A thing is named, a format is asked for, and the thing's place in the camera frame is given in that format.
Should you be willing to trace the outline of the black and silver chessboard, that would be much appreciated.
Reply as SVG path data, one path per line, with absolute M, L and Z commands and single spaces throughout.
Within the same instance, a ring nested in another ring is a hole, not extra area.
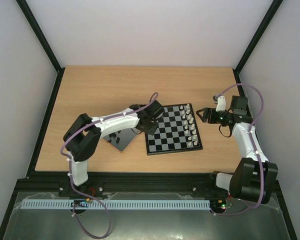
M 195 112 L 191 103 L 166 105 L 163 107 L 163 114 L 157 120 L 158 128 L 154 135 L 145 135 L 145 144 L 147 155 L 159 155 L 178 152 L 189 152 L 203 149 L 203 144 L 200 138 L 199 128 L 195 119 Z M 193 124 L 196 130 L 196 135 L 192 135 L 190 129 L 192 124 L 189 124 L 186 111 L 190 110 L 193 119 Z M 185 112 L 186 119 L 182 118 L 181 112 Z

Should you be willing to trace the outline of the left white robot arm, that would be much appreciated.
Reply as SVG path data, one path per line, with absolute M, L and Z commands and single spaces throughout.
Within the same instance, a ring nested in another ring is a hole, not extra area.
M 79 115 L 63 136 L 64 144 L 60 149 L 69 162 L 70 181 L 80 186 L 88 180 L 88 159 L 95 153 L 100 139 L 125 129 L 137 129 L 153 135 L 159 127 L 157 119 L 163 113 L 163 106 L 152 100 L 146 105 L 133 104 L 107 116 Z

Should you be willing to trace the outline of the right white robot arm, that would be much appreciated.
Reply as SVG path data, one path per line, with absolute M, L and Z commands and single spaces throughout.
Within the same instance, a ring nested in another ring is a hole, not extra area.
M 234 137 L 241 160 L 234 173 L 216 172 L 214 180 L 208 183 L 208 191 L 219 196 L 225 190 L 234 198 L 267 204 L 270 200 L 278 174 L 276 164 L 269 162 L 259 145 L 253 118 L 247 114 L 248 99 L 233 96 L 229 108 L 226 99 L 214 96 L 217 106 L 197 110 L 202 122 L 229 127 Z

